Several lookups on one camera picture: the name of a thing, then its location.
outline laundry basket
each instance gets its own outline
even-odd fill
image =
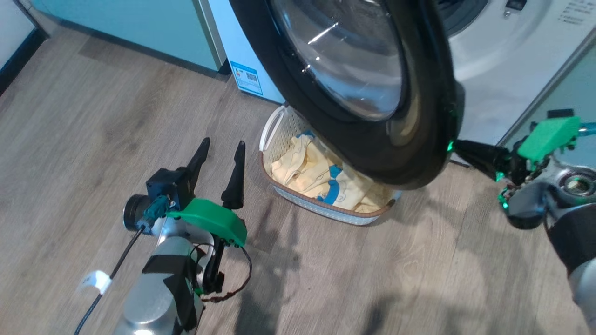
[[[366,225],[375,221],[381,214],[388,211],[401,195],[401,191],[388,191],[387,204],[381,209],[372,213],[359,213],[353,210],[346,210],[330,204],[318,201],[314,198],[305,197],[302,194],[287,188],[271,178],[271,163],[278,160],[291,149],[292,137],[310,130],[310,126],[292,107],[281,106],[277,108],[263,129],[259,150],[261,163],[265,175],[273,185],[277,193],[287,200],[304,207],[311,212],[326,216],[330,219],[342,221],[352,225]]]

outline brown basket rim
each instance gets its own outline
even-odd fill
[[[312,204],[315,204],[317,206],[321,206],[323,208],[329,209],[329,210],[333,210],[336,212],[340,212],[340,213],[344,213],[344,214],[348,214],[348,215],[352,215],[352,216],[356,216],[358,218],[363,218],[363,219],[369,219],[369,218],[374,218],[376,216],[380,216],[381,214],[387,212],[389,209],[391,209],[391,207],[395,204],[395,199],[391,199],[391,201],[389,201],[385,206],[379,208],[379,210],[376,210],[375,212],[371,212],[371,213],[360,213],[360,212],[356,212],[354,210],[347,210],[347,209],[343,209],[343,208],[339,208],[339,207],[335,207],[332,206],[330,204],[326,204],[323,203],[321,201],[316,201],[313,198],[309,198],[306,197],[294,190],[292,190],[291,188],[286,187],[285,185],[281,185],[279,182],[277,182],[276,180],[274,180],[273,178],[271,178],[271,176],[269,176],[269,174],[267,173],[267,171],[265,170],[265,164],[263,162],[263,152],[259,151],[259,157],[260,157],[260,167],[261,170],[263,171],[263,174],[265,175],[265,177],[267,177],[267,179],[269,180],[270,183],[272,183],[274,186],[279,187],[280,189],[284,190],[285,192],[290,193],[291,195],[298,197],[304,201],[308,201]]]

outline white tag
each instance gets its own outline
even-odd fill
[[[78,290],[82,290],[83,288],[85,288],[87,286],[93,286],[93,287],[96,287],[100,291],[100,294],[104,294],[105,291],[110,286],[110,284],[111,284],[110,276],[108,276],[103,271],[96,270],[96,271],[90,272],[87,276],[85,276],[85,278],[83,278],[83,280],[79,284]]]

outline white basket handle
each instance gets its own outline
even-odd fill
[[[265,127],[263,128],[263,133],[261,134],[261,139],[259,142],[259,150],[260,151],[265,151],[269,147],[269,144],[271,143],[271,139],[273,138],[273,134],[275,134],[277,127],[280,126],[281,119],[283,118],[284,112],[285,112],[285,107],[279,106],[273,112],[273,114],[271,114],[271,116],[269,116],[269,119],[267,120],[267,123],[265,124]]]

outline washing machine door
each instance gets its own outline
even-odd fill
[[[432,181],[463,91],[433,0],[231,0],[280,93],[345,162],[401,189]]]

